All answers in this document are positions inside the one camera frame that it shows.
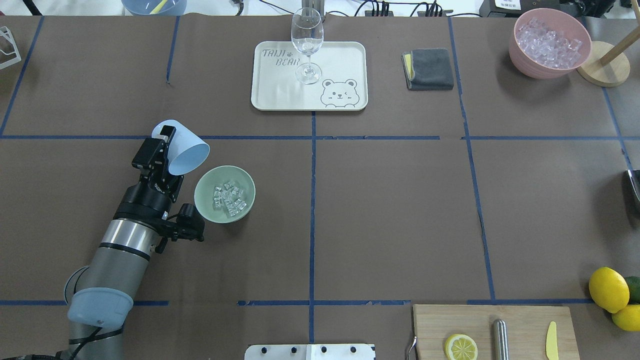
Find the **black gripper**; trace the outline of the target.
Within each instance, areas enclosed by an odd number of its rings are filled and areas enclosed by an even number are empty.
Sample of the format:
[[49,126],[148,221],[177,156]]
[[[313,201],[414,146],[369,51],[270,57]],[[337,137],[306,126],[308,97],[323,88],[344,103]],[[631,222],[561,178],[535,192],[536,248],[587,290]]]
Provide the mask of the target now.
[[169,221],[169,211],[178,199],[185,178],[171,170],[170,148],[176,133],[176,126],[162,126],[158,138],[144,139],[131,161],[132,167],[142,171],[139,181],[126,189],[114,214],[115,220],[128,219],[147,226],[173,224]]

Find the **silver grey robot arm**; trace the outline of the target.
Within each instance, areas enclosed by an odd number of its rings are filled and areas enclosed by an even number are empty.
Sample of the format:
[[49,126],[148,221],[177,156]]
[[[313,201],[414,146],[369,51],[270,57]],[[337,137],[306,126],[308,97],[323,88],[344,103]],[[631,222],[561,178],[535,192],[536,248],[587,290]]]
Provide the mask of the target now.
[[162,253],[169,241],[203,241],[205,223],[194,205],[184,203],[169,215],[183,183],[182,175],[169,170],[169,151],[178,143],[178,125],[165,123],[133,158],[138,183],[126,189],[90,264],[65,285],[69,347],[53,360],[123,359],[124,323],[151,255]]

